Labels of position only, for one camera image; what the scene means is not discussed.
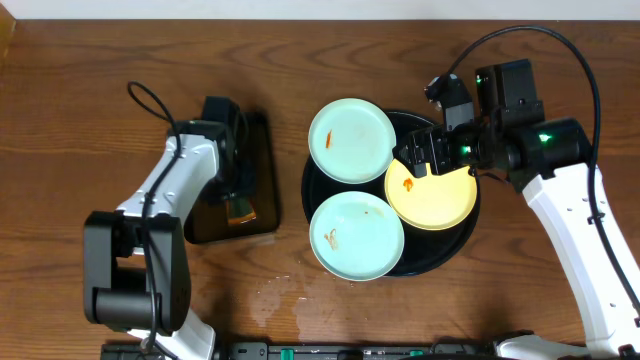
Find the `green orange sponge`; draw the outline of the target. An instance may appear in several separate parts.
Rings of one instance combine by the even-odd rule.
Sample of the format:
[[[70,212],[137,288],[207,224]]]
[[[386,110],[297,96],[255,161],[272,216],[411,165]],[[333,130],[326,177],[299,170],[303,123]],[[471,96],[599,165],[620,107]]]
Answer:
[[[249,197],[236,197],[226,201],[227,223],[230,226],[241,225],[257,218]]]

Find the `yellow plate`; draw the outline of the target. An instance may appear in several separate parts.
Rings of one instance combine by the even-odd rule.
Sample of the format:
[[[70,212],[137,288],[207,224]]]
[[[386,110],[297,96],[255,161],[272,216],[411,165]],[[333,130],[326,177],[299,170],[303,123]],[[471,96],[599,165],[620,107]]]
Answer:
[[[445,175],[415,178],[398,160],[385,174],[384,192],[389,205],[407,224],[428,231],[449,229],[472,211],[478,186],[469,167]]]

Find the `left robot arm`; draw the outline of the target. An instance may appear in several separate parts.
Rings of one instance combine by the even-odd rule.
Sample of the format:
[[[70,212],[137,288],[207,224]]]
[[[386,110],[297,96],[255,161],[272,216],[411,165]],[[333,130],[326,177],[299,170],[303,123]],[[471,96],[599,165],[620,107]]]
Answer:
[[[138,190],[83,228],[87,320],[142,340],[164,359],[209,359],[215,332],[190,308],[184,225],[198,199],[218,204],[254,189],[237,155],[249,120],[225,97],[169,129],[165,150]]]

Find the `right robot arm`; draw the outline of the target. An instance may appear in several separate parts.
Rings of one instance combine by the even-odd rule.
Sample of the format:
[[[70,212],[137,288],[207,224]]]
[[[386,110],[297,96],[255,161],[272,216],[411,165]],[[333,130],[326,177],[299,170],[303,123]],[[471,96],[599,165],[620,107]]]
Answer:
[[[494,342],[499,358],[636,359],[639,267],[611,213],[594,148],[573,118],[548,121],[527,60],[476,71],[478,99],[461,79],[436,78],[444,122],[403,137],[393,156],[416,178],[498,169],[546,230],[579,307],[585,344],[530,333]]]

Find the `light blue plate top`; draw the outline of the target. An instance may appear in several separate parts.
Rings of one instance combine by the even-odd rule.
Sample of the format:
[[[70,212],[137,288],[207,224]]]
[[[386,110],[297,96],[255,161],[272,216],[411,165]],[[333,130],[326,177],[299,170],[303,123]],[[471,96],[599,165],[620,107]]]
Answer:
[[[396,133],[390,118],[375,104],[343,98],[315,115],[308,145],[313,162],[329,178],[363,184],[390,166]]]

